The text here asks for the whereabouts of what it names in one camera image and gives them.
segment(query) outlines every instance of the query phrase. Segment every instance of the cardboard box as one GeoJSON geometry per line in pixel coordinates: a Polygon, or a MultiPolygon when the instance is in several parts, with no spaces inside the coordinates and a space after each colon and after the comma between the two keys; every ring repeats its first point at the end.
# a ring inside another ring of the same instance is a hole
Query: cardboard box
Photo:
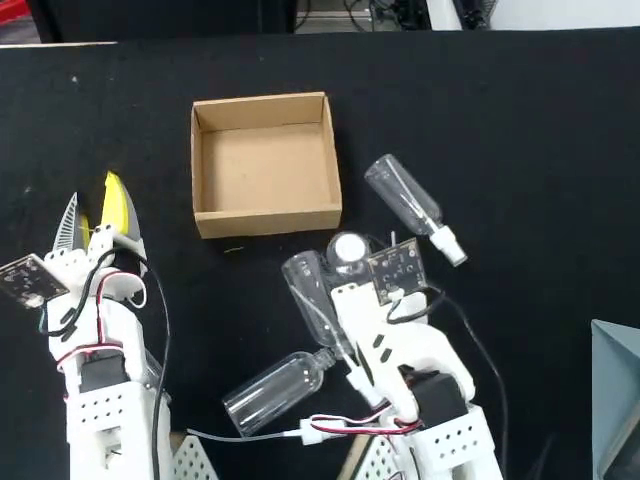
{"type": "Polygon", "coordinates": [[[342,194],[327,96],[195,102],[191,176],[203,238],[336,228],[342,194]]]}

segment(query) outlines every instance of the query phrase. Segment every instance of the black cloth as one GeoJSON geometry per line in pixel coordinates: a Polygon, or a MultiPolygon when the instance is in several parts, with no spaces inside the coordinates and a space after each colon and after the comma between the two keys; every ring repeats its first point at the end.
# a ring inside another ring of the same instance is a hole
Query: black cloth
{"type": "MultiPolygon", "coordinates": [[[[134,199],[174,329],[174,430],[236,432],[220,399],[317,348],[281,264],[333,232],[204,241],[193,221],[194,100],[324,90],[343,229],[408,235],[363,180],[393,152],[444,208],[470,260],[423,242],[429,275],[465,306],[511,406],[510,478],[556,435],[545,478],[590,475],[590,321],[640,326],[640,30],[227,38],[0,50],[0,258],[51,247],[70,195],[98,212],[105,171],[134,199]],[[232,247],[240,251],[225,253],[232,247]]],[[[159,299],[142,313],[160,357],[159,299]]],[[[0,457],[6,478],[68,477],[62,377],[37,314],[0,296],[0,457]]],[[[496,441],[494,378],[460,322],[432,317],[474,375],[496,441]]],[[[268,431],[314,412],[364,414],[344,368],[268,431]]],[[[349,448],[206,443],[222,478],[335,478],[349,448]]]]}

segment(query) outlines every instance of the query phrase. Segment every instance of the cable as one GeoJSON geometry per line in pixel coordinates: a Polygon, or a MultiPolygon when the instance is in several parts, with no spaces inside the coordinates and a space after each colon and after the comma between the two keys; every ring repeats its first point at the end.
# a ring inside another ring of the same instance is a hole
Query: cable
{"type": "Polygon", "coordinates": [[[269,433],[267,435],[257,435],[255,437],[220,437],[218,435],[199,432],[198,430],[194,430],[192,428],[187,428],[187,433],[190,435],[195,435],[196,437],[205,438],[207,440],[226,443],[259,442],[261,440],[273,440],[275,438],[292,438],[300,435],[298,430],[287,430],[286,432],[269,433]]]}
{"type": "Polygon", "coordinates": [[[442,301],[447,303],[458,314],[458,316],[462,320],[462,323],[464,324],[464,327],[467,329],[467,333],[469,334],[473,342],[476,344],[476,347],[478,348],[478,350],[480,350],[480,353],[482,354],[486,362],[489,364],[489,367],[491,368],[491,371],[493,372],[493,375],[496,378],[496,383],[498,384],[498,393],[500,396],[500,403],[502,406],[500,469],[502,470],[502,477],[506,480],[507,452],[508,452],[508,442],[509,442],[509,403],[507,401],[507,389],[505,388],[504,380],[502,379],[502,376],[498,371],[498,367],[496,367],[495,363],[493,362],[491,355],[489,355],[489,352],[487,351],[485,346],[482,344],[482,342],[480,341],[476,333],[473,331],[473,328],[471,328],[471,323],[469,322],[469,318],[467,317],[467,314],[462,309],[462,307],[457,302],[455,302],[451,297],[445,295],[441,289],[431,285],[429,288],[438,291],[438,293],[440,293],[442,297],[442,301]]]}
{"type": "Polygon", "coordinates": [[[59,360],[56,361],[56,369],[60,372],[62,371],[60,367],[62,363],[69,360],[70,358],[75,357],[76,355],[80,355],[81,353],[91,354],[103,350],[115,350],[121,353],[124,353],[124,349],[122,345],[117,343],[100,343],[97,345],[82,345],[80,347],[74,348],[70,352],[65,353],[59,360]]]}
{"type": "Polygon", "coordinates": [[[401,323],[413,322],[414,320],[424,317],[425,315],[429,315],[436,308],[438,308],[438,306],[440,306],[442,302],[445,301],[445,298],[446,298],[446,295],[444,292],[442,292],[435,298],[435,300],[433,300],[429,305],[427,305],[426,308],[423,308],[422,310],[416,313],[412,313],[411,315],[405,315],[404,317],[397,317],[397,318],[391,318],[391,314],[393,313],[393,310],[397,308],[397,306],[394,308],[394,306],[392,305],[391,309],[389,310],[389,313],[387,314],[387,323],[389,325],[399,325],[401,323]]]}
{"type": "Polygon", "coordinates": [[[104,262],[109,256],[113,255],[114,253],[117,253],[123,250],[128,250],[128,249],[124,247],[114,247],[110,250],[107,250],[102,255],[100,255],[100,257],[96,261],[96,266],[93,267],[93,269],[91,269],[91,271],[87,275],[87,279],[85,280],[84,286],[82,287],[82,293],[80,294],[80,300],[78,301],[78,305],[75,308],[70,308],[67,311],[67,313],[64,315],[64,317],[62,317],[61,323],[64,324],[62,328],[58,330],[50,330],[50,331],[44,330],[43,328],[38,328],[38,332],[47,337],[62,337],[63,342],[68,340],[69,337],[73,335],[73,332],[75,332],[76,330],[75,324],[80,318],[80,314],[82,313],[82,310],[84,309],[84,306],[87,303],[87,299],[89,298],[89,292],[91,290],[91,283],[93,282],[93,277],[95,277],[98,270],[100,270],[102,266],[102,262],[104,262]]]}
{"type": "Polygon", "coordinates": [[[542,479],[542,472],[544,471],[544,467],[547,462],[547,458],[549,457],[549,452],[551,451],[551,446],[553,445],[555,437],[556,435],[555,433],[553,433],[547,438],[547,441],[545,442],[544,447],[542,448],[542,452],[540,453],[540,457],[533,464],[533,466],[531,467],[531,470],[529,470],[529,473],[527,473],[525,480],[541,480],[542,479]]]}
{"type": "Polygon", "coordinates": [[[376,31],[376,17],[375,17],[375,9],[373,7],[374,1],[369,0],[369,16],[371,17],[371,31],[376,31]]]}
{"type": "Polygon", "coordinates": [[[361,418],[359,420],[354,420],[352,418],[349,417],[344,417],[342,415],[329,415],[329,414],[324,414],[324,413],[318,413],[315,415],[311,415],[311,420],[342,420],[346,423],[351,423],[354,425],[364,425],[367,423],[371,423],[374,420],[377,420],[378,418],[380,418],[380,416],[385,413],[386,411],[391,409],[391,405],[387,402],[385,403],[381,408],[377,409],[375,412],[373,412],[371,415],[369,415],[368,417],[365,418],[361,418]]]}
{"type": "Polygon", "coordinates": [[[413,432],[422,425],[421,422],[415,422],[410,425],[406,425],[399,428],[385,428],[385,427],[345,427],[345,428],[330,428],[322,427],[313,423],[314,418],[311,417],[311,426],[316,430],[324,433],[336,433],[339,435],[406,435],[413,432]]]}
{"type": "Polygon", "coordinates": [[[144,281],[138,275],[135,275],[129,272],[120,272],[120,271],[107,273],[104,277],[102,277],[102,280],[100,280],[100,283],[98,284],[98,289],[96,290],[96,313],[97,313],[96,322],[97,322],[97,329],[98,329],[98,343],[105,342],[104,322],[102,321],[102,318],[100,316],[100,305],[102,304],[104,287],[107,284],[107,281],[109,279],[116,276],[132,277],[132,278],[135,278],[140,283],[141,290],[142,290],[142,300],[140,301],[140,303],[135,303],[131,298],[126,297],[127,301],[129,302],[129,304],[131,304],[131,306],[137,309],[141,309],[147,304],[147,287],[144,284],[144,281]]]}
{"type": "Polygon", "coordinates": [[[293,31],[297,31],[302,25],[305,24],[305,22],[307,21],[307,19],[309,18],[309,15],[311,14],[311,10],[312,10],[312,5],[311,5],[311,0],[307,0],[307,11],[304,12],[304,16],[300,19],[300,21],[298,23],[296,23],[296,26],[294,27],[293,31]]]}
{"type": "Polygon", "coordinates": [[[367,30],[362,28],[362,26],[353,17],[353,7],[355,7],[356,3],[358,3],[359,1],[360,0],[353,0],[351,4],[347,4],[347,0],[342,0],[342,4],[344,5],[344,9],[347,11],[347,14],[349,15],[349,20],[351,20],[351,23],[353,24],[353,26],[356,27],[356,30],[358,30],[359,32],[366,32],[367,30]]]}
{"type": "Polygon", "coordinates": [[[167,381],[167,364],[169,363],[169,352],[171,349],[171,320],[169,319],[169,308],[167,307],[167,299],[164,296],[164,289],[160,277],[155,273],[148,260],[136,252],[129,252],[145,267],[147,273],[153,277],[158,287],[158,293],[162,301],[162,309],[164,310],[166,339],[164,344],[164,355],[162,359],[162,370],[160,372],[160,381],[156,390],[156,397],[153,402],[153,417],[151,421],[151,458],[153,462],[153,478],[160,480],[160,462],[158,460],[158,420],[160,418],[160,404],[162,400],[162,392],[167,381]]]}

